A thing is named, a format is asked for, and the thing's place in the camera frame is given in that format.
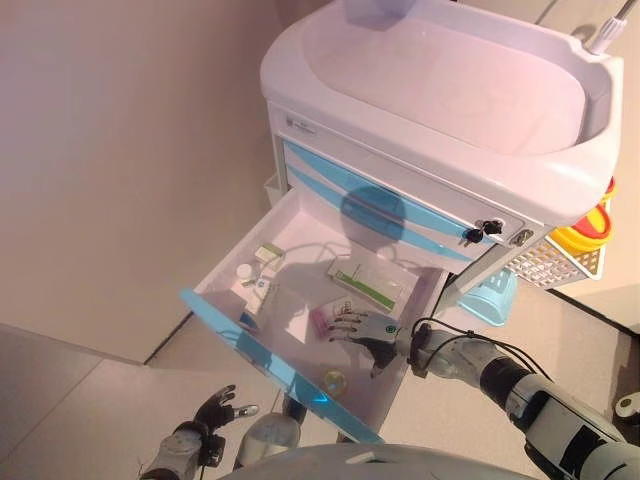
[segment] robotic arm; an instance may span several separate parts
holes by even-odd
[[[334,320],[329,330],[332,331],[330,340],[357,343],[371,352],[374,360],[372,377],[400,355],[407,358],[413,373],[419,377],[424,378],[431,372],[439,377],[462,380],[482,390],[525,434],[525,452],[552,480],[640,478],[640,448],[627,444],[600,414],[568,395],[550,379],[534,373],[527,360],[519,357],[520,364],[496,347],[506,349],[506,344],[473,332],[458,330],[456,334],[434,329],[431,322],[419,321],[411,330],[398,330],[394,320],[371,312],[342,315]],[[235,418],[257,413],[255,406],[234,409],[225,405],[233,398],[234,388],[229,386],[216,393],[198,410],[193,421],[184,422],[167,437],[153,464],[140,478],[191,480],[198,466],[216,466],[225,442],[214,432]],[[265,423],[265,419],[269,420],[263,417],[254,426],[257,430],[252,430],[268,434],[274,425]],[[250,446],[262,452],[261,458],[271,452],[266,449],[266,437],[256,443],[249,436]],[[271,453],[285,450],[287,448],[278,447]],[[385,468],[380,468],[380,464],[385,464]],[[385,444],[293,448],[236,470],[229,478],[374,480],[390,476],[442,480],[525,478],[444,453]]]
[[[226,442],[215,431],[236,418],[258,413],[256,405],[240,408],[226,405],[235,397],[235,388],[235,385],[229,385],[214,393],[198,409],[193,420],[181,423],[165,438],[140,480],[191,480],[198,467],[217,467]]]
[[[640,448],[627,444],[596,411],[498,350],[491,339],[433,329],[429,323],[415,332],[397,330],[392,339],[388,327],[393,320],[368,317],[353,322],[341,318],[332,330],[348,331],[336,339],[369,349],[374,358],[372,376],[401,355],[419,377],[431,372],[481,389],[525,434],[525,452],[553,480],[640,478]],[[351,330],[344,328],[345,322]],[[359,331],[360,325],[366,330]]]

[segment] wall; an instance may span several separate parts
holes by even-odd
[[[593,38],[624,0],[464,0],[554,30]],[[621,37],[608,50],[625,59],[622,143],[612,204],[613,240],[607,246],[602,280],[584,280],[560,290],[640,333],[640,6],[628,17]]]
[[[5,2],[0,319],[144,360],[267,210],[272,0]]]
[[[568,26],[570,5],[558,11],[551,26]],[[594,9],[580,25],[600,25],[616,8]],[[618,194],[612,202],[613,240],[607,246],[599,282],[583,281],[561,288],[563,293],[640,333],[640,6],[631,12],[623,35],[609,49],[625,59],[622,145],[616,167]]]

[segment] cable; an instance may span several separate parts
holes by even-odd
[[[441,345],[439,345],[434,350],[434,352],[431,354],[429,359],[427,360],[426,366],[429,366],[429,364],[431,363],[431,359],[442,349],[442,347],[444,347],[450,341],[453,341],[453,340],[458,339],[458,338],[463,338],[463,337],[476,338],[478,340],[484,340],[486,342],[492,343],[496,347],[502,348],[503,350],[505,350],[506,352],[508,352],[509,354],[514,356],[515,358],[517,358],[520,361],[520,363],[522,363],[522,365],[524,365],[530,372],[532,372],[532,373],[538,373],[539,372],[547,380],[549,380],[550,382],[553,382],[551,377],[547,374],[547,372],[545,372],[545,370],[540,366],[540,364],[538,362],[536,362],[535,359],[531,355],[529,355],[526,351],[524,351],[520,347],[516,347],[515,345],[512,345],[510,343],[506,343],[506,342],[501,342],[499,340],[494,340],[493,338],[487,337],[485,335],[479,335],[479,334],[475,333],[473,330],[468,330],[468,331],[462,330],[460,328],[454,327],[453,325],[449,325],[448,323],[443,322],[442,320],[438,320],[437,318],[433,318],[433,317],[422,317],[422,318],[419,318],[418,320],[416,320],[415,323],[413,324],[413,326],[411,327],[411,336],[412,337],[415,335],[418,326],[422,322],[437,323],[439,325],[442,325],[445,328],[448,328],[449,330],[452,330],[452,331],[457,332],[457,333],[460,334],[458,336],[455,336],[455,337],[452,337],[452,338],[448,339],[447,341],[445,341]],[[531,362],[538,369],[537,372],[531,366],[531,364],[529,362]]]

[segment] floor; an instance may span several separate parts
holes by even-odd
[[[607,415],[612,398],[640,389],[637,341],[541,290],[521,286],[508,325],[495,336],[525,348],[557,383]],[[0,343],[0,424],[11,436],[5,440],[2,435],[0,479],[134,480],[153,459],[160,440],[220,387],[237,384],[237,403],[256,403],[263,412],[272,408],[278,393],[195,318],[148,367],[66,349],[57,364],[39,364],[27,355],[33,341],[19,340],[21,347],[13,350]],[[21,366],[31,374],[12,377],[17,363],[11,355],[22,358]],[[29,382],[31,377],[51,377],[47,369],[54,367],[72,369],[64,385]],[[70,391],[61,395],[63,387]],[[37,408],[26,400],[28,390],[36,388],[44,392],[35,402]],[[10,389],[21,389],[19,400],[7,393]],[[21,418],[27,410],[37,414],[31,420]],[[231,470],[249,424],[242,420],[222,430],[226,457],[205,478]],[[308,415],[302,444],[332,443],[336,434],[332,426]],[[389,443],[432,447],[544,478],[524,454],[522,434],[490,400],[461,382],[408,375],[381,435]]]

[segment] blue drawer trim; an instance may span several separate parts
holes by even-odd
[[[275,383],[287,395],[296,399],[321,418],[326,417],[361,443],[384,443],[384,440],[367,425],[300,375],[287,362],[267,350],[237,323],[209,304],[200,295],[186,289],[180,292],[180,298],[227,345],[248,356],[261,371],[266,372],[269,377],[275,380]]]
[[[389,220],[381,215],[377,215],[373,210],[360,205],[355,200],[347,199],[335,190],[327,187],[322,182],[319,182],[315,178],[310,177],[299,171],[298,169],[289,165],[287,167],[291,173],[293,173],[302,183],[312,189],[327,202],[340,210],[344,215],[348,216],[352,220],[370,228],[386,237],[393,240],[402,240],[403,242],[414,245],[418,248],[426,250],[428,252],[436,253],[444,257],[453,258],[455,260],[462,260],[470,262],[471,258],[451,250],[444,245],[441,245],[433,240],[430,240],[422,235],[404,228],[404,226]]]
[[[329,160],[285,140],[285,145],[330,182],[353,194],[359,200],[387,213],[406,219],[417,225],[436,230],[447,235],[463,238],[467,227],[460,225],[443,215],[387,190],[360,175],[348,171]],[[494,243],[489,237],[484,242]]]

